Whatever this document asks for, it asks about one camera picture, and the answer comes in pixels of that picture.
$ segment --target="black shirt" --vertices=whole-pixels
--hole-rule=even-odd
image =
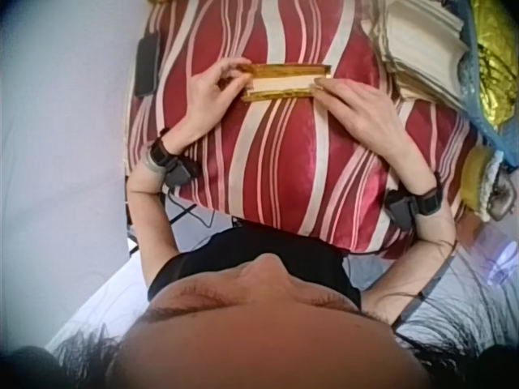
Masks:
[[[333,289],[361,308],[360,292],[350,283],[342,267],[344,259],[339,249],[317,238],[248,223],[218,233],[198,250],[171,259],[150,285],[148,300],[176,280],[206,271],[230,269],[264,253],[279,256],[290,275]]]

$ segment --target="nose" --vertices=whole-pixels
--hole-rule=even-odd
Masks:
[[[240,281],[253,293],[279,291],[291,285],[290,274],[275,254],[262,254],[245,266]]]

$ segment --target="eyebrow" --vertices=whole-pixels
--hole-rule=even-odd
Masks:
[[[232,308],[234,305],[221,305],[221,306],[205,306],[205,307],[191,307],[191,308],[151,308],[150,310],[147,310],[144,312],[140,318],[137,319],[137,323],[147,323],[147,324],[154,324],[154,323],[160,323],[167,320],[171,320],[172,318],[181,318],[182,316],[187,316],[189,314],[196,314],[196,313],[202,313],[202,312],[208,312],[211,310],[223,310],[225,308]],[[315,308],[320,308],[323,310],[338,310],[334,308],[330,308],[327,306],[313,306]],[[361,310],[338,310],[339,312],[345,312],[347,314],[352,314],[361,318],[367,318],[368,320],[387,324],[384,320],[381,318],[378,318],[377,316],[373,314],[368,314],[367,312],[362,312]]]

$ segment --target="person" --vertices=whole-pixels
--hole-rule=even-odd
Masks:
[[[161,138],[169,154],[182,154],[223,118],[250,81],[239,70],[248,62],[225,58],[191,79],[186,116]],[[222,79],[229,81],[223,89]],[[384,158],[411,194],[438,186],[386,94],[353,80],[316,79],[312,95]],[[179,252],[158,196],[163,181],[149,152],[127,181],[150,305],[120,342],[69,340],[60,360],[74,387],[404,389],[469,382],[458,366],[482,350],[470,359],[462,346],[428,347],[392,329],[453,250],[456,228],[446,201],[434,214],[416,216],[416,243],[360,292],[336,247],[258,224]],[[438,323],[438,334],[449,334],[442,328]],[[461,336],[474,350],[474,337]],[[79,348],[89,367],[71,367]],[[517,350],[492,352],[491,360],[508,361]]]

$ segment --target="striped fabric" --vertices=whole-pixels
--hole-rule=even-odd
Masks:
[[[395,96],[406,129],[461,207],[461,168],[476,134],[459,114],[423,101],[400,101],[360,28],[354,0],[173,0],[156,5],[146,33],[161,32],[160,83],[131,102],[127,162],[186,111],[187,79],[229,56],[253,62],[313,62],[336,78]],[[356,253],[397,258],[412,235],[381,208],[397,177],[351,139],[312,99],[233,103],[221,124],[187,155],[203,175],[176,195],[230,215],[319,237]]]

